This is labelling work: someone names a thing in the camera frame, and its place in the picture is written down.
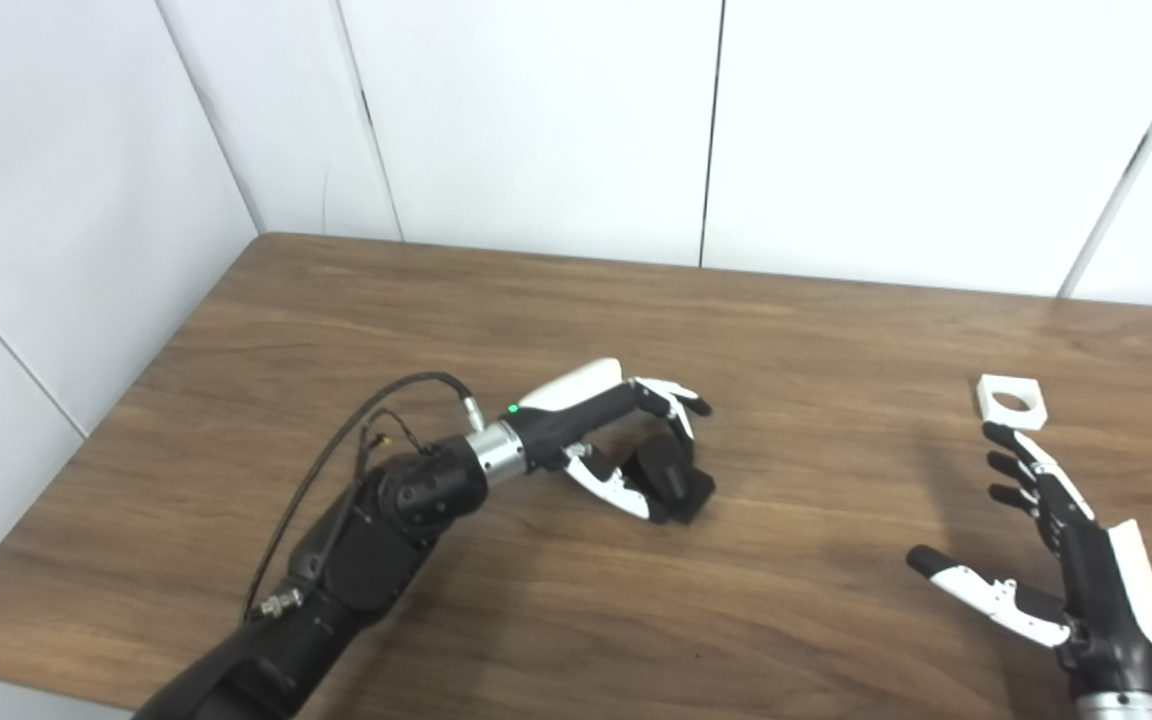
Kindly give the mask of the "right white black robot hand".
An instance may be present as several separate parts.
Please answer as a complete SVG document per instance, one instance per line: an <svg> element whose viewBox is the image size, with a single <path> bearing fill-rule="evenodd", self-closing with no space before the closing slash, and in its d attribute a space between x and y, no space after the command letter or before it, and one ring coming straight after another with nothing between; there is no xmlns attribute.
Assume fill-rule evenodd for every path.
<svg viewBox="0 0 1152 720"><path fill-rule="evenodd" d="M1024 511L1059 562L1062 593L996 578L918 544L905 561L992 623L1049 647L1083 719L1152 719L1152 564L1135 520L1105 526L1059 461L1020 429L984 420L996 503Z"/></svg>

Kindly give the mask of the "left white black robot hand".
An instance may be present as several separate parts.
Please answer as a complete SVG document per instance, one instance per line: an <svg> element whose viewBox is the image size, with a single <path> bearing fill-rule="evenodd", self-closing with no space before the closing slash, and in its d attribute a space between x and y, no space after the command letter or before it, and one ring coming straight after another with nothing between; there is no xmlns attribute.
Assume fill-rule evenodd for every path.
<svg viewBox="0 0 1152 720"><path fill-rule="evenodd" d="M645 438L623 462L588 441L632 414L653 416L668 429ZM698 392L666 379L626 377L620 361L602 357L526 393L502 420L530 471L561 471L635 518L687 525L717 491L712 475L695 464L690 420L710 414Z"/></svg>

